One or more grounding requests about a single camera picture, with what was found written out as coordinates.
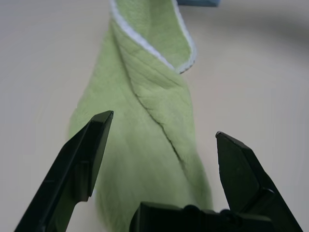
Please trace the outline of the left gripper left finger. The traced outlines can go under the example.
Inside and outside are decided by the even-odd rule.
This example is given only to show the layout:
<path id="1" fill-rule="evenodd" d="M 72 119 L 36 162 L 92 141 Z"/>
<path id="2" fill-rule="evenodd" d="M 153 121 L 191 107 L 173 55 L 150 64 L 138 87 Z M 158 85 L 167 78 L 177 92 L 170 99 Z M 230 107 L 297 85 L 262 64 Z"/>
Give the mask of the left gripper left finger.
<path id="1" fill-rule="evenodd" d="M 64 144 L 15 231 L 67 230 L 76 204 L 92 196 L 112 119 L 113 111 L 93 116 Z"/>

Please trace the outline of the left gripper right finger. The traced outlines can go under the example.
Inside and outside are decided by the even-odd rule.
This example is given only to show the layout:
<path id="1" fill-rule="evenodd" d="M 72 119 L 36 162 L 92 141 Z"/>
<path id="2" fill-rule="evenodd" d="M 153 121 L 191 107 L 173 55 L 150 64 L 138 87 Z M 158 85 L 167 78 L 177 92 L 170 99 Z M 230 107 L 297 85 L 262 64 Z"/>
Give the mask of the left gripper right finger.
<path id="1" fill-rule="evenodd" d="M 219 176 L 230 210 L 271 220 L 278 232 L 300 232 L 294 215 L 254 152 L 243 142 L 216 133 Z"/>

